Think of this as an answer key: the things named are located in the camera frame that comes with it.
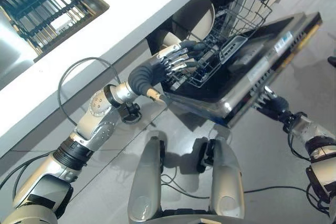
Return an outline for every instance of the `white bowl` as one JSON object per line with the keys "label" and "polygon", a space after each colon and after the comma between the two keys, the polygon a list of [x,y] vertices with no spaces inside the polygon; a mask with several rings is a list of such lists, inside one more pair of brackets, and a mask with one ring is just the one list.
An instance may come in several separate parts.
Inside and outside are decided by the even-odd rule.
{"label": "white bowl", "polygon": [[156,43],[160,49],[179,44],[181,40],[169,31],[159,30],[156,35]]}

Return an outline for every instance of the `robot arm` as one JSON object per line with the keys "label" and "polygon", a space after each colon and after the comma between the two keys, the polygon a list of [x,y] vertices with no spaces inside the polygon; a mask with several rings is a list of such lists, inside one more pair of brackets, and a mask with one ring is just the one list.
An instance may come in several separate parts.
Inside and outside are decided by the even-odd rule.
{"label": "robot arm", "polygon": [[321,125],[299,112],[292,114],[288,102],[265,87],[256,109],[283,123],[283,130],[306,148],[310,166],[306,169],[311,187],[323,202],[330,204],[331,223],[336,223],[336,138]]}
{"label": "robot arm", "polygon": [[140,118],[139,107],[132,102],[139,95],[167,102],[153,86],[174,72],[194,67],[186,62],[190,59],[186,53],[199,53],[203,48],[194,41],[167,47],[136,67],[127,82],[107,85],[96,92],[77,127],[18,191],[13,201],[16,210],[4,223],[57,223],[71,199],[70,183],[78,178],[93,153],[110,138],[119,118],[129,123]]}

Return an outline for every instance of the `dishwasher rack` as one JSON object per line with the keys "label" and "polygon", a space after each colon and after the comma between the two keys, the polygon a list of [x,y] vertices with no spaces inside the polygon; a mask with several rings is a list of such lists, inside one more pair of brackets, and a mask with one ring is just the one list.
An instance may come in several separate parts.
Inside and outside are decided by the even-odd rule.
{"label": "dishwasher rack", "polygon": [[204,56],[195,59],[196,70],[171,75],[167,83],[177,89],[184,81],[200,88],[206,81],[264,24],[272,12],[269,0],[233,0],[216,8],[214,26],[209,35],[199,39],[190,30],[176,23],[189,35],[205,44]]}

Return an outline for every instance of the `wire rack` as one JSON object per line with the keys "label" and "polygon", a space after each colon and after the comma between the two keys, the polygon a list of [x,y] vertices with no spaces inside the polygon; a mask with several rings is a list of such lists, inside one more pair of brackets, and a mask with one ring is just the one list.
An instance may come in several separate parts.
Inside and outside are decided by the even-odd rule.
{"label": "wire rack", "polygon": [[78,27],[94,11],[83,0],[1,0],[7,19],[41,55],[70,27]]}
{"label": "wire rack", "polygon": [[204,56],[197,60],[193,70],[173,74],[167,81],[177,89],[184,81],[200,88],[225,62],[264,24],[272,12],[269,0],[233,0],[226,6],[216,8],[213,28],[204,39],[199,39],[190,30],[175,22],[189,35],[205,44]]}

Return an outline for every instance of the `white plate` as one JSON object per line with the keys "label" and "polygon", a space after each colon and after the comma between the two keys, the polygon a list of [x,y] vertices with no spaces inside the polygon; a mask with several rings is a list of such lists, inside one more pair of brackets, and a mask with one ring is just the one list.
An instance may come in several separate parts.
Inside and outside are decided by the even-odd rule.
{"label": "white plate", "polygon": [[210,33],[214,21],[215,8],[210,0],[190,0],[173,15],[173,33],[181,40],[199,41]]}

